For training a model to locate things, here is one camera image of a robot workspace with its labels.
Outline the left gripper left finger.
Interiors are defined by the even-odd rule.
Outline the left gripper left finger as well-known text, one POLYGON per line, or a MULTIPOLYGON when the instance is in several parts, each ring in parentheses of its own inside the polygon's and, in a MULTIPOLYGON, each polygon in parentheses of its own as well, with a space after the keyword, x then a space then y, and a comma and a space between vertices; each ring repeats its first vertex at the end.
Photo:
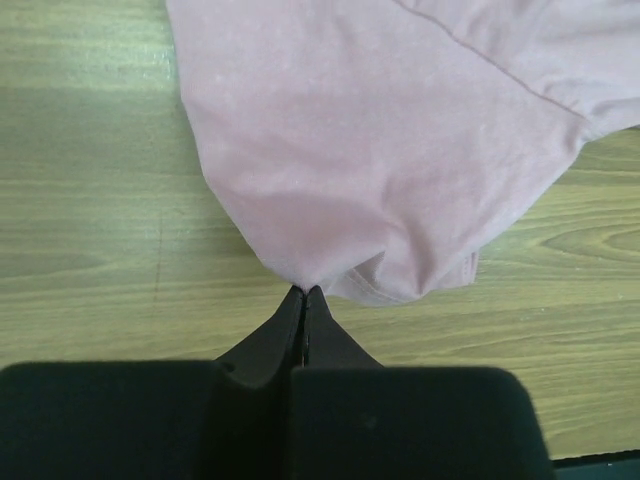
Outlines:
POLYGON ((278 479, 304 296, 214 360, 23 362, 1 372, 5 479, 278 479))

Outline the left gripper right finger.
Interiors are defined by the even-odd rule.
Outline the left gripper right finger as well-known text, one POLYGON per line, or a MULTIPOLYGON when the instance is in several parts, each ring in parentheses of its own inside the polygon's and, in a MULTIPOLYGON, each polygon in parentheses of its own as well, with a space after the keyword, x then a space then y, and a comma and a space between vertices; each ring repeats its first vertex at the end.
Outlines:
POLYGON ((551 479, 527 390, 495 367, 384 367, 311 289, 290 383, 294 479, 551 479))

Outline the pink t shirt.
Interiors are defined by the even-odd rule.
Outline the pink t shirt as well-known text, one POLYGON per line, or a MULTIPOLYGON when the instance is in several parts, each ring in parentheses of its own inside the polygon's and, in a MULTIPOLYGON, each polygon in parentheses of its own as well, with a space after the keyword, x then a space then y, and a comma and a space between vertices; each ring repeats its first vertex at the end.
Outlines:
POLYGON ((203 176, 262 264, 366 305, 472 282, 639 123, 635 1, 171 1, 203 176))

